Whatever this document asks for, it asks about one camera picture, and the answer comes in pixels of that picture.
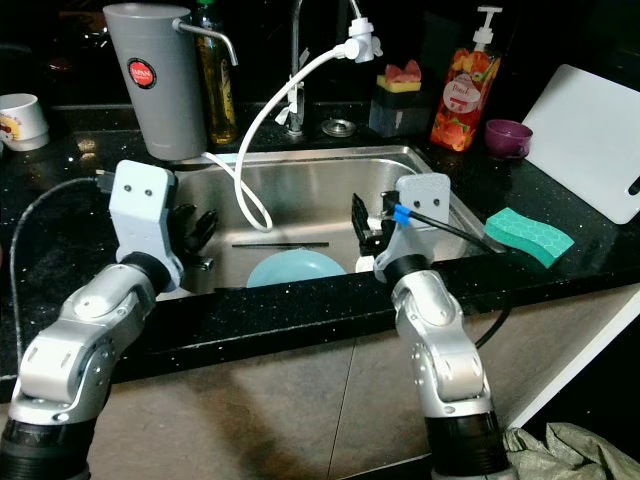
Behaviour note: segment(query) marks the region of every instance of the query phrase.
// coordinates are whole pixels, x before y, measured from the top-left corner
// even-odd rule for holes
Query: black countertop
[[[366,119],[366,105],[318,109],[326,118]],[[240,118],[251,119],[255,107]],[[56,184],[96,169],[113,170],[128,158],[154,162],[130,108],[59,110],[51,118],[54,140],[39,150],[8,152],[0,163],[0,401],[7,401],[17,371],[16,345],[27,345],[53,322],[64,299],[114,259],[116,239],[108,198],[89,185],[52,197],[25,225],[16,255],[20,318],[9,300],[7,250],[22,211]],[[266,122],[253,151],[382,145],[358,122],[349,139],[332,139],[318,128],[292,139]],[[640,218],[616,225],[526,161],[501,163],[483,151],[481,139],[466,154],[426,139],[392,141],[424,154],[435,171],[449,175],[452,189],[485,221],[504,207],[550,223],[575,245],[549,270],[528,255],[509,251],[434,264],[468,314],[499,310],[614,288],[640,281]],[[218,149],[237,151],[238,143]],[[141,378],[393,328],[385,287],[370,273],[161,302],[147,327],[118,364],[114,381]]]

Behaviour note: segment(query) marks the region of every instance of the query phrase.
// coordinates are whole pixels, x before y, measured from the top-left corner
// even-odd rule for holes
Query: pump nozzle
[[[488,5],[483,5],[478,7],[478,11],[487,14],[487,18],[484,21],[484,26],[480,27],[476,30],[476,33],[473,35],[473,41],[476,42],[475,50],[482,51],[486,45],[491,43],[493,40],[493,31],[489,25],[491,24],[491,19],[493,18],[494,13],[502,12],[502,7],[492,7]]]

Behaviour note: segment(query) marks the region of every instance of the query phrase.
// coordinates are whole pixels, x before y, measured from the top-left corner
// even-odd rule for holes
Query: white mug
[[[18,151],[34,150],[49,143],[49,125],[38,97],[30,93],[0,96],[0,140]]]

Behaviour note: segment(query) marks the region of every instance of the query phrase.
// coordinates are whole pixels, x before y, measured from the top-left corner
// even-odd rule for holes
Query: blue bowl
[[[265,258],[253,269],[247,287],[333,277],[347,272],[335,260],[312,250],[287,250]]]

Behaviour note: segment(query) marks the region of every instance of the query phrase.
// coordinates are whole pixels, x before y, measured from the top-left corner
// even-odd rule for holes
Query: oil bottle
[[[208,30],[224,32],[216,0],[197,0],[193,22]],[[229,53],[222,40],[217,38],[197,36],[196,47],[204,87],[203,98],[206,99],[209,138],[216,145],[226,145],[238,136],[231,98]]]

